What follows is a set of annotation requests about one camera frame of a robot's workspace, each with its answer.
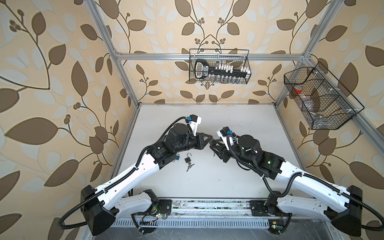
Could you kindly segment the large black padlock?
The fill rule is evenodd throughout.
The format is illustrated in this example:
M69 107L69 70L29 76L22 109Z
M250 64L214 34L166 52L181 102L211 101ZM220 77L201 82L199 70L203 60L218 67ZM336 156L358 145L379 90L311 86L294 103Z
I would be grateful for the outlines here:
M187 153L187 157L185 158L185 162L188 164L188 165L191 165L191 156L192 154L191 153Z

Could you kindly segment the large padlock key bunch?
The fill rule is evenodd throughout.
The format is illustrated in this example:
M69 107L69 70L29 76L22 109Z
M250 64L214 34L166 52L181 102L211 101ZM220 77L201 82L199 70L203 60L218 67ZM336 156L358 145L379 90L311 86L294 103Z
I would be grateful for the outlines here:
M187 168L187 172L189 171L190 168L192 168L194 166L194 164L189 164L188 165L188 168Z

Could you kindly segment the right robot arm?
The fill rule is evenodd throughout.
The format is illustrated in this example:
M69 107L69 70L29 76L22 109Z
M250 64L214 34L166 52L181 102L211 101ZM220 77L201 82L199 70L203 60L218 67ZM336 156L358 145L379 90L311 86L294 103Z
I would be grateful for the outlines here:
M260 142L250 135L221 136L210 142L210 149L224 162L233 158L241 167L258 174L281 212L319 217L347 235L361 236L360 188L345 188L313 176L263 151Z

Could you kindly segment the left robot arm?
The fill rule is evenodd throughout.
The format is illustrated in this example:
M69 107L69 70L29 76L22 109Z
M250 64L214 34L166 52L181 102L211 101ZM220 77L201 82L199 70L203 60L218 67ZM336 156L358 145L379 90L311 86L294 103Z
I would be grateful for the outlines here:
M81 191L80 210L93 236L110 228L117 218L124 215L145 213L153 209L158 198L152 190L136 196L126 195L150 175L175 161L178 153L188 150L203 150L213 139L211 135L197 131L198 121L191 118L186 123L172 123L152 145L145 147L131 167L113 179L97 187L87 186Z

